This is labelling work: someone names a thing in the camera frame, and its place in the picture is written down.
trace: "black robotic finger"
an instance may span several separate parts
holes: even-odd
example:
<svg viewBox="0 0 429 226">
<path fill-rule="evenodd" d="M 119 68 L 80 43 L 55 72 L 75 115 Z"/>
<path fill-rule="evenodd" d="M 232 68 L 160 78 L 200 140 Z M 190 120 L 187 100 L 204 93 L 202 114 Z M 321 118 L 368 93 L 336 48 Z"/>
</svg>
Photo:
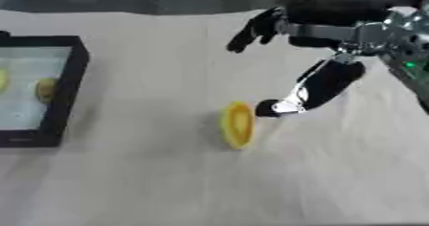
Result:
<svg viewBox="0 0 429 226">
<path fill-rule="evenodd" d="M 353 64 L 328 62 L 305 80 L 304 87 L 308 92 L 308 99 L 304 102 L 303 108 L 309 110 L 329 102 L 364 74 L 365 66 L 362 62 Z"/>
<path fill-rule="evenodd" d="M 252 21 L 249 21 L 238 34 L 228 43 L 227 50 L 232 53 L 242 53 L 244 49 L 255 40 L 252 35 Z"/>
<path fill-rule="evenodd" d="M 261 44 L 268 44 L 276 35 L 275 24 L 282 15 L 281 8 L 273 8 L 249 20 L 244 29 L 228 43 L 227 50 L 242 53 L 257 37 L 261 37 Z"/>
<path fill-rule="evenodd" d="M 263 36 L 260 39 L 260 44 L 266 45 L 266 44 L 270 43 L 271 40 L 273 40 L 274 36 L 275 36 L 275 34 L 268 34 L 268 35 Z"/>
<path fill-rule="evenodd" d="M 316 64 L 314 64 L 311 68 L 307 69 L 298 79 L 297 82 L 303 81 L 303 79 L 307 78 L 311 73 L 313 73 L 317 68 L 319 68 L 322 63 L 324 63 L 324 60 L 320 60 Z"/>
<path fill-rule="evenodd" d="M 258 117 L 279 118 L 282 115 L 273 110 L 273 105 L 279 100 L 264 100 L 258 104 L 255 109 L 255 115 Z"/>
</svg>

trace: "robotic arm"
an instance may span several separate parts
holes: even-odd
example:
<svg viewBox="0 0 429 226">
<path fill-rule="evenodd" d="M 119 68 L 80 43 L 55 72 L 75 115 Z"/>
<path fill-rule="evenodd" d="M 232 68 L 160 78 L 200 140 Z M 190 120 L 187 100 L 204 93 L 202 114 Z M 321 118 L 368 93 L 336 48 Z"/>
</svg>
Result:
<svg viewBox="0 0 429 226">
<path fill-rule="evenodd" d="M 379 57 L 424 108 L 429 105 L 429 0 L 411 14 L 274 8 L 251 19 L 227 49 L 241 53 L 259 37 L 267 44 L 277 34 L 289 34 L 292 45 L 328 47 L 334 53 L 300 76 L 286 98 L 261 102 L 258 116 L 303 113 L 325 104 L 365 74 L 357 57 Z"/>
</svg>

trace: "yellow fruit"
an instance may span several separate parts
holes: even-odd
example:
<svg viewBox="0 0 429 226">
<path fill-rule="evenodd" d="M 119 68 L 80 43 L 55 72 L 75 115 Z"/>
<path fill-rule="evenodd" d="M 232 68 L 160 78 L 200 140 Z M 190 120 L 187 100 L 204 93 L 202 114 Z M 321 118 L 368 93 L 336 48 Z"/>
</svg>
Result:
<svg viewBox="0 0 429 226">
<path fill-rule="evenodd" d="M 42 103 L 49 103 L 54 98 L 56 91 L 56 79 L 41 79 L 35 86 L 35 96 Z"/>
<path fill-rule="evenodd" d="M 221 130 L 233 149 L 244 149 L 252 140 L 255 127 L 253 109 L 246 103 L 232 102 L 222 112 Z"/>
<path fill-rule="evenodd" d="M 9 86 L 9 73 L 6 69 L 0 69 L 0 93 Z"/>
</svg>

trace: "cut fruit half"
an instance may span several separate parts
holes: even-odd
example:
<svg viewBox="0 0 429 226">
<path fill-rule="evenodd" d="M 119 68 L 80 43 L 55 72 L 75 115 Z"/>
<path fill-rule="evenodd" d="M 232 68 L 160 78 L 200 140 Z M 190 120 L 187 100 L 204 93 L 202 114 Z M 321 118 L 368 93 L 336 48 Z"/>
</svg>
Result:
<svg viewBox="0 0 429 226">
<path fill-rule="evenodd" d="M 255 128 L 253 109 L 243 102 L 232 102 L 222 112 L 221 130 L 233 149 L 244 149 L 252 140 Z"/>
</svg>

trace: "black tray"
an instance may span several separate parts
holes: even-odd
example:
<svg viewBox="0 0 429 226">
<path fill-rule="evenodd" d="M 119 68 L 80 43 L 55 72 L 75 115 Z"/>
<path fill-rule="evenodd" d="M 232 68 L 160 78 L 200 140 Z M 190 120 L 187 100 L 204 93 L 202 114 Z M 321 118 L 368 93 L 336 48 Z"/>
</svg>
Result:
<svg viewBox="0 0 429 226">
<path fill-rule="evenodd" d="M 43 52 L 43 50 L 53 50 L 53 48 L 57 51 L 68 50 L 61 64 L 62 68 L 57 75 L 53 99 L 43 107 L 38 106 L 44 111 L 39 112 L 38 115 L 41 116 L 39 118 L 41 120 L 37 121 L 37 125 L 31 128 L 0 128 L 0 147 L 58 147 L 89 61 L 87 50 L 78 36 L 9 36 L 3 33 L 0 35 L 0 58 L 3 59 L 7 57 L 1 55 L 1 52 L 11 51 L 11 54 L 19 52 L 19 50 L 22 52 L 35 52 L 37 50 Z M 33 85 L 27 87 L 28 89 L 25 91 L 30 92 L 29 89 Z M 3 115 L 10 115 L 10 112 L 3 110 Z"/>
</svg>

